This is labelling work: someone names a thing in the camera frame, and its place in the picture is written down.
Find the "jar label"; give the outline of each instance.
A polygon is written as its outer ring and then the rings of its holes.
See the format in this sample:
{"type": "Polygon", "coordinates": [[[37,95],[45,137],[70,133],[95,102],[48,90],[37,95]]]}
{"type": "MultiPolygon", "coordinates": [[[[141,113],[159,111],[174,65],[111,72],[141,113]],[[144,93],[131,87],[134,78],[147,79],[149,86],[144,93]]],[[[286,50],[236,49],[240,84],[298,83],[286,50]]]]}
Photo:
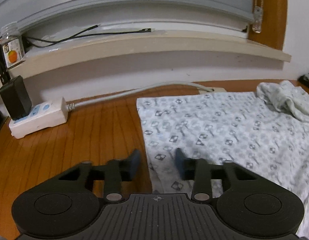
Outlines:
{"type": "Polygon", "coordinates": [[[2,46],[6,66],[10,68],[18,64],[22,60],[21,48],[19,39],[8,42],[2,46]]]}

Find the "black cable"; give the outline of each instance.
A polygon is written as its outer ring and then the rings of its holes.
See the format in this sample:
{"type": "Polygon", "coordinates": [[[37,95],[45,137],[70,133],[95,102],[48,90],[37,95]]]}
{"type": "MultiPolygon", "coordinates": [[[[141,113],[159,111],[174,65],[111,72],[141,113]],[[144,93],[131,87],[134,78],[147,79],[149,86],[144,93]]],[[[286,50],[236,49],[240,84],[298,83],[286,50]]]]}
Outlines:
{"type": "Polygon", "coordinates": [[[78,32],[78,33],[76,33],[76,34],[74,34],[74,35],[72,35],[72,36],[70,36],[70,37],[68,37],[68,38],[65,38],[65,39],[62,39],[62,40],[59,40],[59,41],[47,41],[47,40],[37,39],[37,38],[33,38],[33,37],[27,37],[27,36],[25,36],[25,37],[26,37],[27,39],[31,39],[31,40],[35,40],[35,41],[42,41],[42,42],[48,42],[48,43],[55,43],[55,44],[57,44],[57,43],[66,41],[66,40],[68,40],[68,39],[73,39],[75,36],[77,36],[77,35],[79,35],[79,34],[81,34],[81,33],[87,32],[87,31],[91,31],[91,30],[93,30],[93,29],[95,29],[95,28],[98,28],[98,25],[94,25],[94,26],[92,26],[92,27],[89,27],[89,28],[87,28],[87,29],[85,29],[85,30],[83,30],[83,31],[81,31],[81,32],[78,32]]]}
{"type": "Polygon", "coordinates": [[[35,46],[37,48],[46,48],[46,47],[50,47],[50,46],[53,46],[53,45],[56,45],[60,42],[63,42],[63,41],[68,41],[68,40],[71,40],[71,39],[77,39],[77,38],[84,38],[84,37],[90,37],[90,36],[99,36],[99,35],[118,35],[118,34],[130,34],[130,33],[147,33],[147,32],[151,32],[151,29],[148,28],[148,29],[142,29],[142,30],[138,30],[138,31],[129,31],[129,32],[111,32],[111,33],[92,33],[92,34],[86,34],[86,35],[80,35],[78,36],[79,34],[83,33],[83,32],[86,32],[86,31],[90,31],[90,30],[93,30],[95,28],[97,28],[98,25],[95,25],[95,26],[92,26],[88,29],[85,29],[79,33],[76,33],[68,38],[65,38],[65,39],[62,39],[62,40],[59,40],[59,41],[47,41],[47,40],[43,40],[43,39],[38,39],[38,38],[33,38],[33,37],[27,37],[27,36],[24,36],[24,38],[27,39],[27,42],[28,44],[32,45],[32,46],[35,46]],[[41,41],[41,42],[48,42],[48,43],[51,43],[49,45],[46,45],[46,46],[39,46],[39,45],[36,45],[34,43],[32,43],[30,41],[30,39],[32,40],[35,40],[35,41],[41,41]]]}

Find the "power strip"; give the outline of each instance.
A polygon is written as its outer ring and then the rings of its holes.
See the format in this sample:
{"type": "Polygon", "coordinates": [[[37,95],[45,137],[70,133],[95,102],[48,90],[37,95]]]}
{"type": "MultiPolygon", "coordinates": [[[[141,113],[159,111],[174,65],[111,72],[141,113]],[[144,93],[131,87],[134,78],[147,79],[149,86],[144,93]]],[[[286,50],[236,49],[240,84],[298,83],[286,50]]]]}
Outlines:
{"type": "Polygon", "coordinates": [[[67,103],[64,98],[58,98],[34,106],[26,117],[10,120],[9,128],[11,135],[20,139],[41,129],[65,123],[67,118],[67,103]]]}

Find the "window sill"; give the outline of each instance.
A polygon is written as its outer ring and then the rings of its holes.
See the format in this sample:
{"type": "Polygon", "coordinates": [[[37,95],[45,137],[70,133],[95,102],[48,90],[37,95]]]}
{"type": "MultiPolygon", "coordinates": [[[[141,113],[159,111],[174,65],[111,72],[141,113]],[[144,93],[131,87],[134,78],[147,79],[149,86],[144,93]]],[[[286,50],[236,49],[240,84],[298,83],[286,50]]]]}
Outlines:
{"type": "Polygon", "coordinates": [[[89,60],[163,51],[216,51],[260,56],[286,62],[291,60],[291,56],[281,50],[230,35],[194,31],[154,31],[108,36],[86,42],[70,41],[56,50],[27,57],[25,62],[9,72],[12,77],[21,75],[25,79],[89,60]]]}

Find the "glass jar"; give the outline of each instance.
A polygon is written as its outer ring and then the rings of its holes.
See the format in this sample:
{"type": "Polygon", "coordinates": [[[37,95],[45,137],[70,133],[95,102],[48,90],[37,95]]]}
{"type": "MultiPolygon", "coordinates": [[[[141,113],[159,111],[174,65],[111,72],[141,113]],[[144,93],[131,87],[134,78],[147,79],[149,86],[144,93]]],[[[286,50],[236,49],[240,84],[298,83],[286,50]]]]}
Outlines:
{"type": "Polygon", "coordinates": [[[6,67],[12,68],[19,65],[25,52],[17,22],[12,22],[2,27],[1,36],[1,48],[6,67]]]}

